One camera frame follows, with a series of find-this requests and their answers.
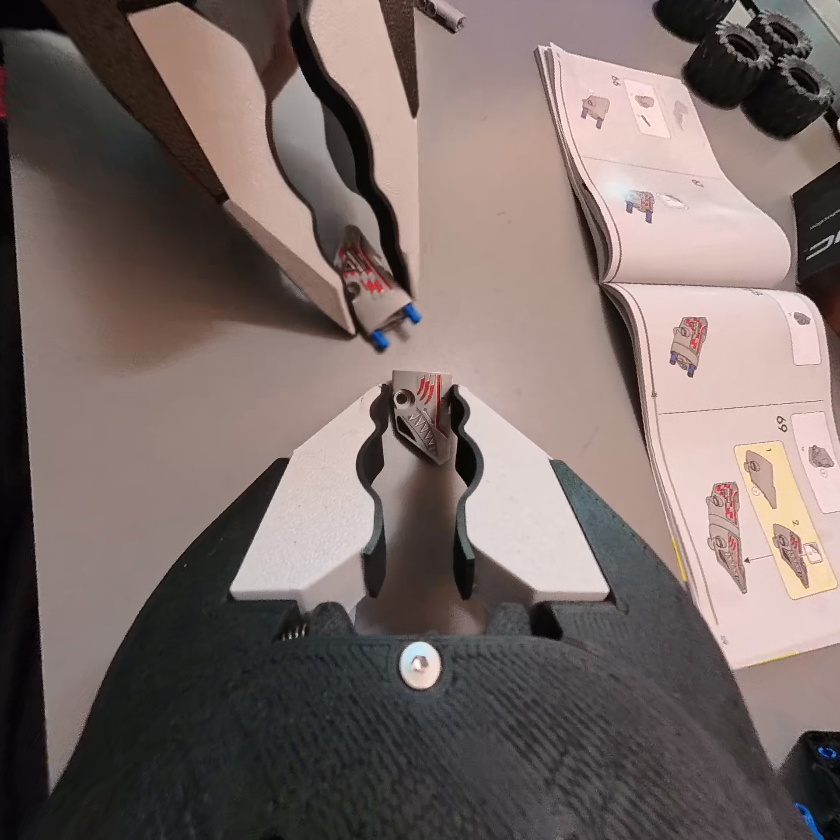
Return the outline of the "grey toy panel teeth print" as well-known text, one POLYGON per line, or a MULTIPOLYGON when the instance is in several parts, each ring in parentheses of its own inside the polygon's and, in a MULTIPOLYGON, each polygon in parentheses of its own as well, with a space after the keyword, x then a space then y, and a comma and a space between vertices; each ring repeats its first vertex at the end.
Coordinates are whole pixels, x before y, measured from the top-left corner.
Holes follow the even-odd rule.
POLYGON ((395 431, 438 466, 446 464, 452 455, 452 386, 450 373, 406 370, 392 373, 395 431))

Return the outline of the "open instruction booklet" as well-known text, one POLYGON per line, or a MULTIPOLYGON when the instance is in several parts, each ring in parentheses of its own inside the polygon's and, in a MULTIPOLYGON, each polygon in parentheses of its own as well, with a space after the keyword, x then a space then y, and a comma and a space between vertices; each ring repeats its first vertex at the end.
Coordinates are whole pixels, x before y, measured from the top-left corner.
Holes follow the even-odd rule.
POLYGON ((598 280, 633 337, 684 579, 734 669, 839 641, 838 432, 823 317, 684 83, 535 50, 598 280))

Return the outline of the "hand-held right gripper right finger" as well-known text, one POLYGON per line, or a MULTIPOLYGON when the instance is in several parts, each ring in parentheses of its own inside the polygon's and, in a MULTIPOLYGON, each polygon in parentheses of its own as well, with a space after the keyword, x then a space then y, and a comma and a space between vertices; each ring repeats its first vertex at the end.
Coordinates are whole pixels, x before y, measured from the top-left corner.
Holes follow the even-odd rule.
POLYGON ((455 471, 453 569, 458 594, 486 608, 603 602, 610 593, 551 457, 464 386, 450 412, 455 471))

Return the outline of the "grey technic pin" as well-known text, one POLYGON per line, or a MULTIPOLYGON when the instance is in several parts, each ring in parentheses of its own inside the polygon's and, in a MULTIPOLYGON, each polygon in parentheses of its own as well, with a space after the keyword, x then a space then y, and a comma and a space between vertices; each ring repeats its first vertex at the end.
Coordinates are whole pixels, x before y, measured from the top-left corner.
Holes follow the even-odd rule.
POLYGON ((435 21, 451 34, 457 34, 466 25, 466 15, 449 1, 405 1, 404 4, 435 21))

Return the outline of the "black and blue toy parts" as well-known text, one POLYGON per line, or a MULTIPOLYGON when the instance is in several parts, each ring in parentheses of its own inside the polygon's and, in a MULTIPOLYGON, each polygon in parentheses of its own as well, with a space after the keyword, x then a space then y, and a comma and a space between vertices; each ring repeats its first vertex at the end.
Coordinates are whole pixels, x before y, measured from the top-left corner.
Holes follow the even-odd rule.
POLYGON ((780 777, 814 838, 839 838, 839 731, 806 731, 795 742, 780 777))

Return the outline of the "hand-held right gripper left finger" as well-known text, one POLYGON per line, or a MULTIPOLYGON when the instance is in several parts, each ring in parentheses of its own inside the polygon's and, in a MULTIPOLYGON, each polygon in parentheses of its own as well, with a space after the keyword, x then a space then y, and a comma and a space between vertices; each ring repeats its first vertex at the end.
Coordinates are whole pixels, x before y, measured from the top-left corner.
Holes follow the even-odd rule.
POLYGON ((301 444, 285 464, 230 587, 237 601, 335 603, 350 616, 385 580, 382 499, 389 387, 376 385, 301 444))

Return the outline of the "grey toy panel blue pins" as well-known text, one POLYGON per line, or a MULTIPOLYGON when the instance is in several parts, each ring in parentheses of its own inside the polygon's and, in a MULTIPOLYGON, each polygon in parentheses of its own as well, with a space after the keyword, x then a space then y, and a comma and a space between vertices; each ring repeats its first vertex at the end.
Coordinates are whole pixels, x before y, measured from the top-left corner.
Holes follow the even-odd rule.
POLYGON ((332 265, 342 281, 355 325, 377 352, 389 348, 388 333, 404 321, 418 324, 422 320, 414 299, 359 227, 344 226, 332 265))

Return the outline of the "black toy set box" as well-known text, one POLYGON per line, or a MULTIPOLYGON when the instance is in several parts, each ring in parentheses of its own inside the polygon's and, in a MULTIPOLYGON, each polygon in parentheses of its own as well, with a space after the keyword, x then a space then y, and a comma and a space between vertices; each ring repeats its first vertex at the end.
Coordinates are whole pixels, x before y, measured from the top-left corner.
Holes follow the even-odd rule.
POLYGON ((803 290, 838 283, 839 163, 791 197, 796 231, 796 282, 803 290))

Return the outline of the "black toy tyre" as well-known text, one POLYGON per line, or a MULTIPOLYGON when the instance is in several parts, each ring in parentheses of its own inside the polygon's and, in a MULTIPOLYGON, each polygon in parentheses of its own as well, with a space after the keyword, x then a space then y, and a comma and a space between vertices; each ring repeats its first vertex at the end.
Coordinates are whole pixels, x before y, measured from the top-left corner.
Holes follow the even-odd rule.
POLYGON ((657 20, 670 30, 704 31, 725 18, 734 1, 657 1, 657 20))
POLYGON ((770 47, 751 29, 720 21, 692 52, 683 80, 703 101, 735 109, 753 93, 774 66, 770 47))
POLYGON ((788 55, 774 67, 741 105, 757 129, 776 140, 788 140, 829 110, 835 99, 831 81, 807 60, 788 55))
POLYGON ((787 56, 807 60, 812 53, 813 43, 809 35, 782 14, 765 10, 758 12, 750 20, 747 29, 764 42, 776 61, 787 56))

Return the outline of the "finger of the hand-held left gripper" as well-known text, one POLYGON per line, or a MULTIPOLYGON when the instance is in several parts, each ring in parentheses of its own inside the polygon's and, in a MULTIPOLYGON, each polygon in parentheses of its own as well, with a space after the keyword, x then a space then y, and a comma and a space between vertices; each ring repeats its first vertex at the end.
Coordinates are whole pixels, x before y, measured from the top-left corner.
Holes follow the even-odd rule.
POLYGON ((290 40, 310 89, 350 147, 355 191, 397 282, 421 279, 419 90, 413 2, 297 2, 290 40))
POLYGON ((183 3, 129 13, 128 21, 221 182, 227 215, 317 309, 356 334, 312 210, 274 155, 266 92, 246 48, 183 3))

